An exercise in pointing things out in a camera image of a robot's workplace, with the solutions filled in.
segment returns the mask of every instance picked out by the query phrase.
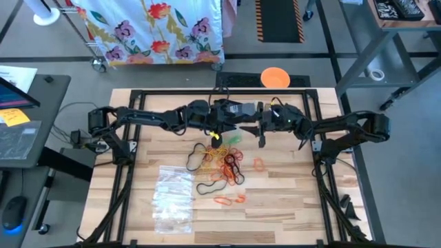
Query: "floral curtain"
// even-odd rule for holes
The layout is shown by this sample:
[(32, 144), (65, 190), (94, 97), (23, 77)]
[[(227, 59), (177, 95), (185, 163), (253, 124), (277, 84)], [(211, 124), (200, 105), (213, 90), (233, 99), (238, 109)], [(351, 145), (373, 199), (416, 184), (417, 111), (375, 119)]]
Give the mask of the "floral curtain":
[(221, 0), (75, 0), (109, 65), (224, 63)]

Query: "sticky note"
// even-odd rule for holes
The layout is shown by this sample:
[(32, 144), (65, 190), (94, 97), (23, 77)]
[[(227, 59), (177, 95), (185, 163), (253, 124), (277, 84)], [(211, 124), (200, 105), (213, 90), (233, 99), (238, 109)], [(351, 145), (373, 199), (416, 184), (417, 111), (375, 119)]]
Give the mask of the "sticky note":
[(3, 118), (8, 127), (30, 122), (25, 113), (19, 109), (0, 110), (0, 117)]

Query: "computer mouse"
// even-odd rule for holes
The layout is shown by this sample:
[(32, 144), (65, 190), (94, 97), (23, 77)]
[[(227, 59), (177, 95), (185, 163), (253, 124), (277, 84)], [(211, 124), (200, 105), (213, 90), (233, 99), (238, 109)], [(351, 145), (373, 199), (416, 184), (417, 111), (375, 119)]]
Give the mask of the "computer mouse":
[(13, 230), (21, 225), (25, 214), (27, 199), (24, 196), (16, 196), (12, 198), (3, 210), (1, 216), (1, 225), (6, 230)]

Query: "gray floor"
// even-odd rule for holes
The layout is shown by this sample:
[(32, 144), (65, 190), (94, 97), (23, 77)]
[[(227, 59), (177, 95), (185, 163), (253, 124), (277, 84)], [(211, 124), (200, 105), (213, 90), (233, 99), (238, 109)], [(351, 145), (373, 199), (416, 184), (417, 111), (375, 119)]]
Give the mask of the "gray floor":
[[(0, 27), (3, 27), (17, 0), (4, 0), (0, 8)], [(301, 10), (306, 0), (300, 0)], [(323, 1), (337, 52), (355, 52), (342, 11), (335, 1)], [(81, 27), (81, 20), (73, 16)], [(231, 38), (225, 39), (227, 53), (259, 52), (327, 52), (324, 34), (317, 12), (304, 23), (304, 44), (260, 43), (256, 39), (254, 1), (244, 0), (239, 8), (238, 23)], [(432, 52), (434, 46), (422, 39), (422, 33), (406, 33), (401, 37), (410, 52)], [(89, 56), (81, 41), (64, 19), (50, 27), (39, 27), (32, 22), (30, 9), (23, 5), (0, 44), (0, 58), (4, 57)], [(353, 59), (339, 59), (343, 72)], [(428, 59), (413, 59), (417, 69)], [(109, 68), (105, 74), (92, 70), (87, 62), (4, 63), (28, 66), (42, 74), (67, 74), (72, 77), (64, 103), (92, 101), (106, 105), (114, 88), (127, 87), (212, 87), (216, 74), (208, 65), (191, 66), (132, 66)], [(290, 74), (309, 75), (314, 87), (333, 87), (333, 70), (329, 59), (254, 59), (227, 60), (226, 72), (259, 73), (269, 66), (278, 66)], [(382, 144), (362, 146), (369, 178), (378, 206), (387, 242), (397, 245), (439, 247), (441, 243), (441, 150), (437, 132), (441, 118), (436, 109), (441, 104), (441, 76), (412, 92), (387, 111), (392, 120), (391, 140)], [(378, 110), (378, 106), (393, 89), (349, 90), (352, 110)], [(86, 129), (89, 105), (76, 105), (60, 114), (57, 124), (66, 131)], [(48, 146), (54, 149), (68, 147), (50, 137)], [(84, 203), (56, 202), (51, 205), (45, 222), (58, 228), (46, 236), (30, 234), (23, 247), (50, 247), (73, 243)]]

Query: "black mat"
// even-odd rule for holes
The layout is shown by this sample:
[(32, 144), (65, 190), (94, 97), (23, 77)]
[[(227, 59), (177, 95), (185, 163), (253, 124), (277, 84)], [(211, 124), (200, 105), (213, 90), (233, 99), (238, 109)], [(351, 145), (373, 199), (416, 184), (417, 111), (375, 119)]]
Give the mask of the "black mat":
[[(311, 87), (309, 76), (289, 75), (290, 87)], [(218, 72), (216, 86), (226, 87), (264, 87), (260, 83), (260, 73)]]
[(256, 19), (259, 41), (305, 41), (297, 0), (256, 0)]

